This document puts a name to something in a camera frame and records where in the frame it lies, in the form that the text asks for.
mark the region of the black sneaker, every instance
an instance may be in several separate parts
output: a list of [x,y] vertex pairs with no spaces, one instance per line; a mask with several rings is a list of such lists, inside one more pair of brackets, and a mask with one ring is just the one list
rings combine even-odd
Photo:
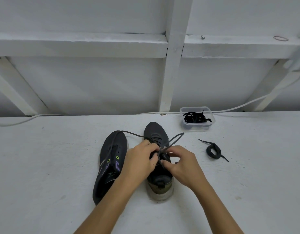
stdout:
[[[145,139],[150,138],[152,142],[156,143],[159,147],[169,146],[168,136],[162,126],[156,122],[150,122],[144,131]],[[167,153],[160,154],[160,159],[171,162],[170,156]],[[159,162],[152,173],[147,178],[146,182],[147,192],[149,197],[154,200],[166,200],[173,194],[174,191],[174,178],[171,173],[164,169]]]
[[121,173],[127,149],[128,144],[123,132],[113,131],[106,138],[101,148],[99,172],[93,188],[93,201],[96,205]]

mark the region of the right hand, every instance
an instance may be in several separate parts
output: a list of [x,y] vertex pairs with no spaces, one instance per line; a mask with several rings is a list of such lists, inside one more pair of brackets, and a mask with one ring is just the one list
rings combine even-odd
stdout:
[[179,162],[172,164],[161,160],[163,166],[183,185],[191,190],[207,182],[194,153],[180,145],[172,146],[167,151],[170,157],[179,157]]

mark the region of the clear plastic box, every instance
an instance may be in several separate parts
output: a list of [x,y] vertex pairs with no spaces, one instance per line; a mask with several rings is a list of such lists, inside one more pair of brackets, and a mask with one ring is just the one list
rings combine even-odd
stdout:
[[[212,122],[204,122],[204,123],[187,123],[184,120],[184,114],[187,112],[198,112],[205,115],[206,118],[210,118]],[[210,126],[215,123],[215,118],[212,114],[212,111],[208,107],[185,107],[181,108],[179,111],[179,115],[181,118],[181,127],[184,132],[198,132],[198,131],[207,131],[210,129]]]

